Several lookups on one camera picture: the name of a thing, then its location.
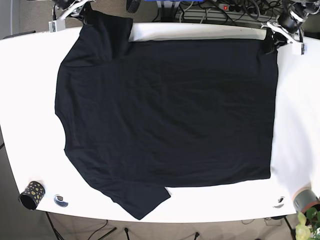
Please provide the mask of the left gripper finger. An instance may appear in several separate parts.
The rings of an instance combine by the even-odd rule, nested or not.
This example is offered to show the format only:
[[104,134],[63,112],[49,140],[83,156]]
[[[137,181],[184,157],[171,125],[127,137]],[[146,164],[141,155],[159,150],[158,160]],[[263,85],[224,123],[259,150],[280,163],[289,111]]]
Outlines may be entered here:
[[261,44],[262,53],[265,55],[275,53],[277,51],[276,40],[276,34],[271,29],[267,29],[265,38]]

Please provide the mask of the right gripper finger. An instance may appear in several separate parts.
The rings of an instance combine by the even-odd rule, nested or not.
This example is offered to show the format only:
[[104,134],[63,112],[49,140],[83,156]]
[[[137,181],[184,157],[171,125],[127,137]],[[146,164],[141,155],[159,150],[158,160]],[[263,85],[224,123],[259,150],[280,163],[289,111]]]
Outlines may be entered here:
[[91,5],[84,5],[82,8],[82,23],[84,25],[93,25],[95,23],[94,10]]

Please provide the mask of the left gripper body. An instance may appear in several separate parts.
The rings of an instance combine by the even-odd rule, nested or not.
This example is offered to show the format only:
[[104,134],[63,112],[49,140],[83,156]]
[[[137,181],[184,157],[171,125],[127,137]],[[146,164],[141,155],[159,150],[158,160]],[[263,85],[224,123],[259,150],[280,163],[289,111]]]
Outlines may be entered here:
[[271,29],[276,35],[276,49],[291,45],[292,52],[295,55],[305,54],[304,35],[301,29],[302,24],[306,18],[287,18],[281,24],[277,21],[267,21],[265,23],[266,29]]

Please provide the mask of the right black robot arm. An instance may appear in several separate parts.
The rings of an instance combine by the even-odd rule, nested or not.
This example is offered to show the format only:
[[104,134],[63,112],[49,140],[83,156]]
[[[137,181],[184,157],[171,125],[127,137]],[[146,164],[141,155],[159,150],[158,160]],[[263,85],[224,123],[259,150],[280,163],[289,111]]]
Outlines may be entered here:
[[48,22],[49,32],[55,33],[66,29],[66,19],[73,18],[87,23],[86,16],[93,10],[94,0],[53,0],[52,20]]

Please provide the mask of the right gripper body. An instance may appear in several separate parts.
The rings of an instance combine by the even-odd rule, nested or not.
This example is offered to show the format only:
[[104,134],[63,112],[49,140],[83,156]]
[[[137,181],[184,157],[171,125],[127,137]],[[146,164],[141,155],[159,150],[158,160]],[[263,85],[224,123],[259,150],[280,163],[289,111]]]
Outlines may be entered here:
[[53,0],[52,20],[48,22],[50,31],[62,31],[66,28],[66,19],[73,18],[82,22],[84,5],[92,0]]

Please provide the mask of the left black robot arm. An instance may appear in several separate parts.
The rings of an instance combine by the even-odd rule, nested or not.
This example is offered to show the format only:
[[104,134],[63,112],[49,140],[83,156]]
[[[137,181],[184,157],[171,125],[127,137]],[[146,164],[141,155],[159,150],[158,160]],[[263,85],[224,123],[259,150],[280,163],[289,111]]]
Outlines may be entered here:
[[269,20],[262,24],[266,28],[266,35],[262,44],[264,54],[274,53],[278,48],[291,44],[293,53],[305,54],[303,23],[308,16],[316,15],[320,11],[318,0],[284,0],[283,12],[275,21]]

